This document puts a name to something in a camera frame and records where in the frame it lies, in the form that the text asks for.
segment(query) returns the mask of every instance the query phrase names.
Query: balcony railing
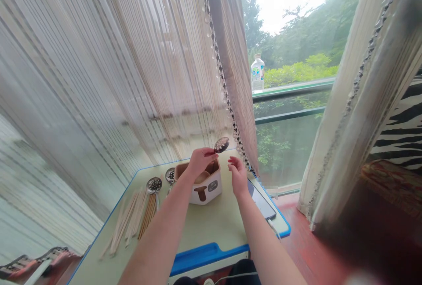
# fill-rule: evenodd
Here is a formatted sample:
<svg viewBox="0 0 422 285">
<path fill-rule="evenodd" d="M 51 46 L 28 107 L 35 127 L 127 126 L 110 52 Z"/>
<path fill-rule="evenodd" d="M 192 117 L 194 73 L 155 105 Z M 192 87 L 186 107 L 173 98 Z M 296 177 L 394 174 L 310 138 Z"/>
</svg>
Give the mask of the balcony railing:
<svg viewBox="0 0 422 285">
<path fill-rule="evenodd" d="M 252 95 L 259 168 L 272 195 L 298 191 L 334 80 L 290 84 Z M 308 101 L 312 105 L 319 103 L 312 99 L 324 101 L 321 106 L 303 109 Z"/>
</svg>

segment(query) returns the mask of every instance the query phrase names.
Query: metal ladle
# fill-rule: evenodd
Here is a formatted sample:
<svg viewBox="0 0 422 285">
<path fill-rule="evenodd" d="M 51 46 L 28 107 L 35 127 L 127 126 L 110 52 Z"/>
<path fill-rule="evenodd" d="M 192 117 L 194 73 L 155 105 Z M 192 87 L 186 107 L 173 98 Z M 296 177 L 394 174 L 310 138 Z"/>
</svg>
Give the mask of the metal ladle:
<svg viewBox="0 0 422 285">
<path fill-rule="evenodd" d="M 160 210 L 160 202 L 158 201 L 158 192 L 160 191 L 161 187 L 163 186 L 163 182 L 158 177 L 153 177 L 146 183 L 146 189 L 149 194 L 155 195 L 155 203 L 157 211 Z"/>
<path fill-rule="evenodd" d="M 214 145 L 214 152 L 215 153 L 222 153 L 224 152 L 230 144 L 230 140 L 227 137 L 222 137 L 219 139 Z"/>
<path fill-rule="evenodd" d="M 175 168 L 169 168 L 166 172 L 166 181 L 170 184 L 168 188 L 167 196 L 170 193 L 173 184 L 175 183 Z"/>
</svg>

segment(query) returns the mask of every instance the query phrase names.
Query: bottle label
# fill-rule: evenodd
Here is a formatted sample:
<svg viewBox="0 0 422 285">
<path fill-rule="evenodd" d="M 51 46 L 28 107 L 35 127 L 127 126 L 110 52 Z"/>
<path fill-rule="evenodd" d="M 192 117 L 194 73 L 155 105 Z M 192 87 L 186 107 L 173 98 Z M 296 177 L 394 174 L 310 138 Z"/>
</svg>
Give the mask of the bottle label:
<svg viewBox="0 0 422 285">
<path fill-rule="evenodd" d="M 261 80 L 261 71 L 258 67 L 252 68 L 252 80 Z"/>
</svg>

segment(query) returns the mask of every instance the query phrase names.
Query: water bottle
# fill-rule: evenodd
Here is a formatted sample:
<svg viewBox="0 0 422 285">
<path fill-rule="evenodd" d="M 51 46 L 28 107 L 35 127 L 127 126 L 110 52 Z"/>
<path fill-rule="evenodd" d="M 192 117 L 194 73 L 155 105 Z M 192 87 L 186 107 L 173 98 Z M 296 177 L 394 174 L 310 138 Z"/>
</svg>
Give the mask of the water bottle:
<svg viewBox="0 0 422 285">
<path fill-rule="evenodd" d="M 251 65 L 252 94 L 264 91 L 265 64 L 261 60 L 261 54 L 255 54 L 255 61 Z"/>
</svg>

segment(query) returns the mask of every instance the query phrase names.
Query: window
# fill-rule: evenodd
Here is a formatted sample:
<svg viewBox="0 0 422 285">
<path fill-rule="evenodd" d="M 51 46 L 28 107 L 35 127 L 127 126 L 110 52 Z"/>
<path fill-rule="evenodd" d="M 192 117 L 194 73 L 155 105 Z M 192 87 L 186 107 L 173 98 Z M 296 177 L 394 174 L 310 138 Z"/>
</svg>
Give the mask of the window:
<svg viewBox="0 0 422 285">
<path fill-rule="evenodd" d="M 251 65 L 265 63 L 264 91 L 334 81 L 359 0 L 242 0 Z M 268 186 L 301 182 L 329 91 L 254 102 L 260 173 Z"/>
</svg>

